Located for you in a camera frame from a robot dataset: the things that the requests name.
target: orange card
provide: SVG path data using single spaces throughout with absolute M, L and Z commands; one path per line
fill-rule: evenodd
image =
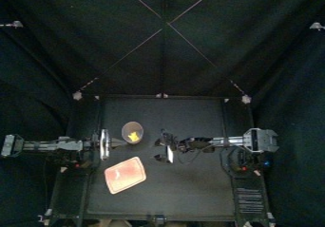
M 106 169 L 106 181 L 113 194 L 146 180 L 146 172 L 138 157 Z

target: black curtain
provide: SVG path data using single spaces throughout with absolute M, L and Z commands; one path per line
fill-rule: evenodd
M 280 135 L 281 148 L 266 185 L 281 226 L 325 223 L 324 60 L 325 32 L 307 28 L 257 94 L 257 126 L 275 129 Z

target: black backdrop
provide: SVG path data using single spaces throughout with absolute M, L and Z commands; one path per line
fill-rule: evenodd
M 257 126 L 280 134 L 275 216 L 321 226 L 325 32 L 309 26 L 324 15 L 324 0 L 0 0 L 0 23 L 26 27 L 0 28 L 2 140 L 63 135 L 71 95 L 94 78 L 83 93 L 241 96 L 232 80 L 253 97 Z M 0 225 L 35 219 L 42 207 L 26 206 L 44 205 L 35 163 L 0 162 Z

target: yellow object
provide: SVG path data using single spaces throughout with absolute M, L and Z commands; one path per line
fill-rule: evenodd
M 133 132 L 127 137 L 131 139 L 133 142 L 137 142 L 139 140 L 137 132 Z

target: small cup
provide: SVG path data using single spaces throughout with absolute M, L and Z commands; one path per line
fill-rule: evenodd
M 129 122 L 122 128 L 122 137 L 125 141 L 130 144 L 137 144 L 142 140 L 143 128 L 137 122 Z

